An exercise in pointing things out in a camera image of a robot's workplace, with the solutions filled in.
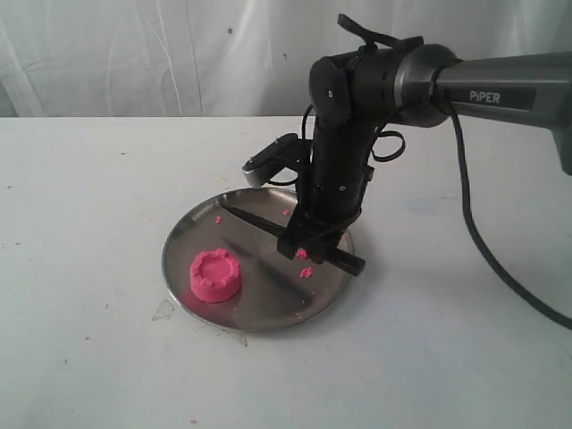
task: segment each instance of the white backdrop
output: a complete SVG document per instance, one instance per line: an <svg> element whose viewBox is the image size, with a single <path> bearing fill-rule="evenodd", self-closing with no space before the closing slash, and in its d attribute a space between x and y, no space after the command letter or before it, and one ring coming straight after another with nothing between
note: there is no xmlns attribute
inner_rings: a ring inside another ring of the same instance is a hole
<svg viewBox="0 0 572 429"><path fill-rule="evenodd" d="M338 13L464 59L572 50L570 0L0 0L20 116L301 114Z"/></svg>

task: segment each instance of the white table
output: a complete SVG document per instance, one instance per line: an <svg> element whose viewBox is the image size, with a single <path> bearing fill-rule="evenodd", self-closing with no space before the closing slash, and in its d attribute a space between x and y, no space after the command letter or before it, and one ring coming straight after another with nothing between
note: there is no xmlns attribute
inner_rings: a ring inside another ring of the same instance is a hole
<svg viewBox="0 0 572 429"><path fill-rule="evenodd" d="M550 133L462 122L484 238L572 314L572 178ZM244 187L248 156L298 128L299 118L0 121L0 427L572 425L572 332L475 249L449 122L393 127L408 150L376 166L352 230L366 270L323 316L246 338L174 304L160 257L170 229Z"/></svg>

